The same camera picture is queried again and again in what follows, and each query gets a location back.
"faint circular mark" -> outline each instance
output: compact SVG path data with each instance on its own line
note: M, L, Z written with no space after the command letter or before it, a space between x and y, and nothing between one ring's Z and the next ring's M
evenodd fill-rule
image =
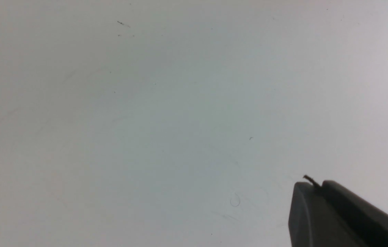
M234 198L231 198L229 199L229 203L230 203L230 206L233 206L233 207L238 207L238 205L240 205L240 197L237 195L237 193L235 193L235 197Z

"white surface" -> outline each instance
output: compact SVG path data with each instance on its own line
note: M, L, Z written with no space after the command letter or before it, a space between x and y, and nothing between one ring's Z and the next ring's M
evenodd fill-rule
M0 0L0 246L289 246L303 174L388 212L388 1Z

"scratch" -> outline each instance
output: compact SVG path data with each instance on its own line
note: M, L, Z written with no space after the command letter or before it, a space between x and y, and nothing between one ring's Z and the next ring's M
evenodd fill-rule
M234 217L232 217L232 216L230 216L230 215L228 215L228 214L224 214L223 216L224 216L224 217L231 218L231 219L233 219L233 220L236 220L236 221L240 222L238 219L236 219L236 218L234 218Z
M61 148L59 149L59 152L61 152L67 145L69 144L69 141L65 142Z
M62 80L61 84L64 84L66 83L70 78L72 78L75 74L77 73L77 70L74 69L72 70L71 72L67 73L65 76L64 76L64 79Z
M86 79L89 79L89 77L91 77L92 75L94 75L94 74L96 74L97 72L100 72L100 71L102 71L102 70L104 70L104 69L106 69L107 68L107 66L103 66L103 67L101 67L101 68L99 68L99 69L97 69L97 70L94 70L94 71L92 71L92 72L90 72L89 74L87 74L86 75Z
M275 183L280 190L284 189L283 186L281 185L281 183L278 182L276 179L273 180L273 183Z
M242 195L241 197L243 197L243 199L247 200L252 206L254 206L255 208L259 209L255 203L253 203L251 200L249 200L249 198L245 197L244 195Z
M237 167L238 175L240 176L240 178L242 178L241 166L240 166L239 162L237 161L237 159L235 157L233 157L232 155L230 155L229 153L227 153L227 152L225 152L223 150L218 149L217 147L215 147L214 145L212 145L212 144L210 144L208 142L204 142L204 144L207 145L211 150L216 151L217 153L219 153L220 155L224 156L229 161L231 161L235 165L235 167Z
M129 116L122 116L122 117L117 117L115 119L112 119L112 123L116 123L116 122L119 122L121 120L124 120L124 119L127 119Z
M278 223L278 224L275 225L274 229L279 229L279 228L281 228L281 227L283 227L285 225L286 225L286 223Z
M51 119L48 119L47 121L45 121L42 124L42 126L35 132L34 137L39 136L39 134L47 127L47 125L49 124L50 121L51 121Z
M269 199L269 192L267 192L267 190L263 187L260 187L260 189L262 189L262 191L264 191L266 193L266 196Z
M228 214L220 214L220 213L215 212L215 211L211 211L211 213L213 213L213 214L215 214L215 215L218 215L218 216L221 216L223 219L227 219L227 220L232 219L232 220L241 222L241 221L239 221L237 218L232 217L232 216L230 216L230 215L228 215Z
M0 118L0 124L7 118L11 117L12 115L14 115L17 111L20 110L20 107L17 107L15 109L13 109L12 111L9 111L7 112L3 117Z
M62 178L62 175L58 172L52 172L50 176L50 181L48 182L49 192L51 196L68 210L69 208L67 207L66 202L62 198L64 194L64 180Z

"dark gray plastic object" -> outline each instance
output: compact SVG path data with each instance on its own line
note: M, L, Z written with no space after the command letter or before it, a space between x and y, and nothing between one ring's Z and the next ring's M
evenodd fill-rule
M288 219L293 247L388 247L388 214L335 181L304 178Z

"white background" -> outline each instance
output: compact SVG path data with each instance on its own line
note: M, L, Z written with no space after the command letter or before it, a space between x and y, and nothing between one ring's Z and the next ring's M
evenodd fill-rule
M0 0L0 246L290 246L304 174L388 212L387 0Z

